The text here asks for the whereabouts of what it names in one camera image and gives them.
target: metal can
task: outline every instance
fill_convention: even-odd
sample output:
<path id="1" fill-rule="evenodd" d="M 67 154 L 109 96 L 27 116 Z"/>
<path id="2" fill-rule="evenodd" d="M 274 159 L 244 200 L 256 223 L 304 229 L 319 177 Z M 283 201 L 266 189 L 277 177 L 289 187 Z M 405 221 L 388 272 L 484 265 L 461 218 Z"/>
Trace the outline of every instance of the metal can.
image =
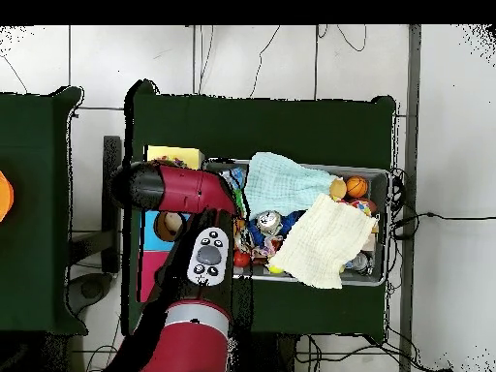
<path id="1" fill-rule="evenodd" d="M 277 235 L 283 228 L 281 220 L 277 211 L 266 211 L 257 217 L 257 227 L 263 235 Z"/>
<path id="2" fill-rule="evenodd" d="M 358 253 L 351 261 L 345 264 L 345 268 L 357 271 L 360 274 L 367 274 L 370 267 L 369 257 L 365 253 Z"/>

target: gray button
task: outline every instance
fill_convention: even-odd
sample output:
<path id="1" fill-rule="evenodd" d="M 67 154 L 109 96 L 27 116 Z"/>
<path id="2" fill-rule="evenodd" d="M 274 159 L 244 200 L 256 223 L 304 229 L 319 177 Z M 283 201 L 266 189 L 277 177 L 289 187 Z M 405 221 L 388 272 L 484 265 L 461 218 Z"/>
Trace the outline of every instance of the gray button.
<path id="1" fill-rule="evenodd" d="M 197 261 L 202 264 L 216 265 L 221 261 L 221 253 L 216 247 L 205 245 L 197 254 Z"/>

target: light blue cloth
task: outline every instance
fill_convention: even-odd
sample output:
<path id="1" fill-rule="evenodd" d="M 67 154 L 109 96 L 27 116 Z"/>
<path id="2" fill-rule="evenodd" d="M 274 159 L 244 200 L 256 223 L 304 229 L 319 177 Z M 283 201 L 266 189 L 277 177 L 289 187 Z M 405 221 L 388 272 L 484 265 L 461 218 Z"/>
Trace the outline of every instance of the light blue cloth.
<path id="1" fill-rule="evenodd" d="M 260 152 L 250 161 L 244 194 L 250 207 L 249 219 L 264 211 L 289 215 L 312 206 L 320 193 L 329 195 L 335 175 L 312 170 L 289 158 Z"/>

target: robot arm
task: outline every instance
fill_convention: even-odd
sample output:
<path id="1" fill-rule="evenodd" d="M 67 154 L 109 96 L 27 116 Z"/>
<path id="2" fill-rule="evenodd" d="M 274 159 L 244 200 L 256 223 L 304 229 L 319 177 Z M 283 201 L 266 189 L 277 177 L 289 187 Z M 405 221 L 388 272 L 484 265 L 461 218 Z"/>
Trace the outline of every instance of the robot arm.
<path id="1" fill-rule="evenodd" d="M 235 214 L 229 186 L 208 171 L 134 163 L 117 171 L 111 191 L 121 204 L 194 215 L 160 268 L 158 299 L 145 305 L 103 372 L 226 372 Z"/>

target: cream cloth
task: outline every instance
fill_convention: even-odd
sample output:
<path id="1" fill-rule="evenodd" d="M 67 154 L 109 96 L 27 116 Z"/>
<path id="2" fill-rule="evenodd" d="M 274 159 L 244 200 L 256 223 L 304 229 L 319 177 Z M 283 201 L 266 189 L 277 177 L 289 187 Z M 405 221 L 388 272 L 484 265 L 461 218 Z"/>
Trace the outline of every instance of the cream cloth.
<path id="1" fill-rule="evenodd" d="M 341 266 L 357 256 L 376 222 L 357 208 L 319 194 L 270 264 L 303 284 L 341 289 Z"/>

